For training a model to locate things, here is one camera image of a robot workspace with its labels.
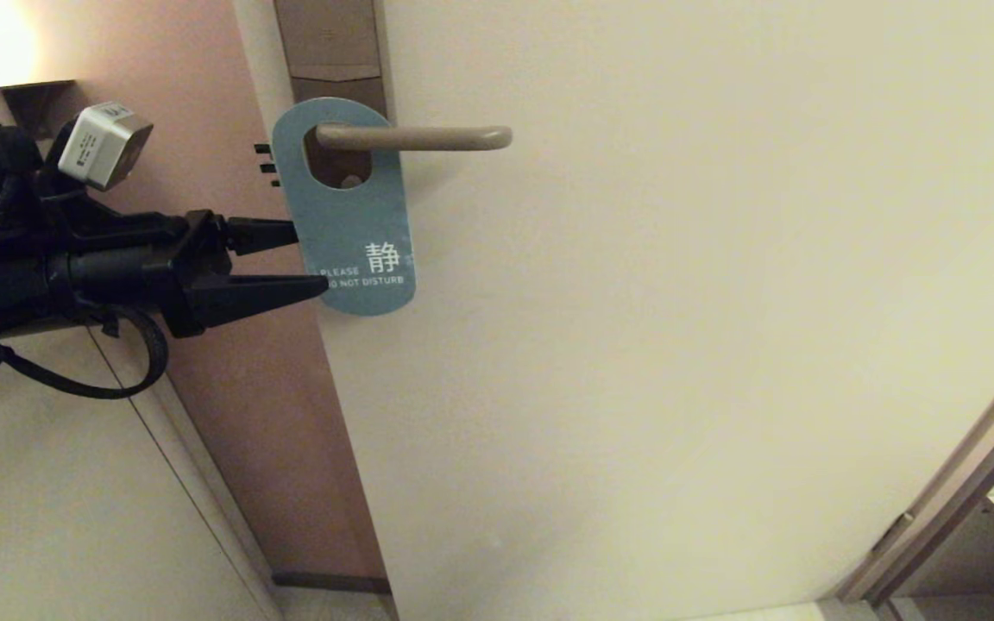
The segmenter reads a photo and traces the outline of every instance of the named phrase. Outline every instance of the robotic arm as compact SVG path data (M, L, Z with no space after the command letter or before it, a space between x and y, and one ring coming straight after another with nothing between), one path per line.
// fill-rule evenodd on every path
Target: robotic arm
M229 252L244 255L297 242L293 224L229 217L123 216L87 192L124 180L150 123L119 103L84 110L42 159L24 131L0 126L0 338L100 325L118 319L140 330L148 373L125 389L87 386L27 361L0 343L0 363L53 388L92 398L123 398L153 384L167 365L167 342L150 315L176 338L315 298L324 276L233 276Z

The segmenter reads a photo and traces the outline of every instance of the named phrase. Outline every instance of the baseboard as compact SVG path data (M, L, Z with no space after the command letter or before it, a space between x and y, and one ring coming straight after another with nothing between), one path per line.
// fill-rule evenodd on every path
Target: baseboard
M280 571L272 575L277 587L300 587L351 593L391 594L390 581L386 578L360 578L355 575L307 574L304 571Z

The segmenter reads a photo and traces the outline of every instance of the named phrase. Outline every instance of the chinese character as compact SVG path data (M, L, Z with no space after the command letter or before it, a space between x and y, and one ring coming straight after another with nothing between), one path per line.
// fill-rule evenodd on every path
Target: chinese character
M392 272L399 265L398 249L391 243L368 244L367 260L370 262L370 271L374 274Z

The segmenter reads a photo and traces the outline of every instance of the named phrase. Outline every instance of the pink wall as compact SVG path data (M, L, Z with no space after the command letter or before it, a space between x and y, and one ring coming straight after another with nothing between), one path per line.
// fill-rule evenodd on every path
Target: pink wall
M228 0L17 0L38 39L35 79L74 78L54 114L118 99L155 123L123 211L287 217L259 173L266 141ZM241 273L301 273L283 248ZM383 577L317 329L316 303L173 342L170 376L275 571Z

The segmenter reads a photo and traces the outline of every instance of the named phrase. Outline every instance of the floor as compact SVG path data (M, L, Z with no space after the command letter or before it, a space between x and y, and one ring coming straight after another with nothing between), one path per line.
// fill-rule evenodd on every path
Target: floor
M286 621L397 621L393 598L388 596L279 589L277 599ZM876 621L876 617L864 606L847 608L825 600L818 604L787 605L690 621Z

